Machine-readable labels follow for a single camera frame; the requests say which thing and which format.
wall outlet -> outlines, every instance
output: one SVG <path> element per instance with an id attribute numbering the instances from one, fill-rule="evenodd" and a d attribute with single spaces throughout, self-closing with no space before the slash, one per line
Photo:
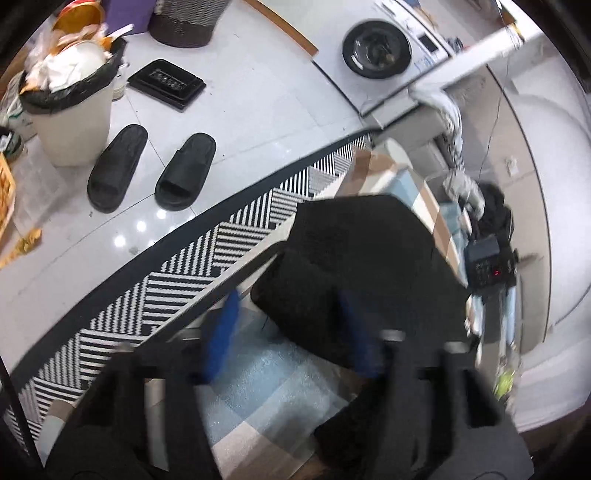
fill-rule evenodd
<path id="1" fill-rule="evenodd" d="M 517 166 L 517 159 L 515 157 L 506 158 L 505 164 L 507 165 L 507 172 L 509 172 L 510 177 L 515 177 L 519 174 L 519 167 Z"/>

wooden threshold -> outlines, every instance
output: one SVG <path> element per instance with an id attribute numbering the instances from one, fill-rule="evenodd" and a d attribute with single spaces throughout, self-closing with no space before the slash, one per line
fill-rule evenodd
<path id="1" fill-rule="evenodd" d="M 318 48 L 316 48 L 310 40 L 305 38 L 305 36 L 298 32 L 294 27 L 292 27 L 288 22 L 286 22 L 283 18 L 277 15 L 269 7 L 263 5 L 258 0 L 242 1 L 253 7 L 255 10 L 262 13 L 269 20 L 271 20 L 275 25 L 277 25 L 286 34 L 288 34 L 300 47 L 302 47 L 308 53 L 308 55 L 312 57 L 316 55 L 316 53 L 318 52 Z"/>

purple bin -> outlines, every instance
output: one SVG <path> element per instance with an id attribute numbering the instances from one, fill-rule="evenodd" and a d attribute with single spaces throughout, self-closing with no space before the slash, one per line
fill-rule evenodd
<path id="1" fill-rule="evenodd" d="M 157 0 L 103 0 L 100 4 L 105 9 L 109 33 L 133 23 L 131 34 L 148 30 L 150 17 Z"/>

white washing machine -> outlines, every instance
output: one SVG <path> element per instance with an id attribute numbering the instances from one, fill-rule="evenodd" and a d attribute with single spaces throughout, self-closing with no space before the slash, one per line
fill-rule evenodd
<path id="1" fill-rule="evenodd" d="M 345 0 L 316 41 L 314 63 L 366 116 L 453 55 L 420 15 L 396 0 Z"/>

black slipper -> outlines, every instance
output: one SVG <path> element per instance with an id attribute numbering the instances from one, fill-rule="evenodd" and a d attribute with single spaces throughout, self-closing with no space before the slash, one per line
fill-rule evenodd
<path id="1" fill-rule="evenodd" d="M 144 127 L 128 125 L 100 154 L 87 188 L 88 199 L 98 211 L 111 213 L 121 205 L 147 141 Z"/>
<path id="2" fill-rule="evenodd" d="M 197 199 L 212 166 L 216 141 L 207 134 L 189 137 L 156 183 L 156 202 L 165 210 L 183 210 Z"/>

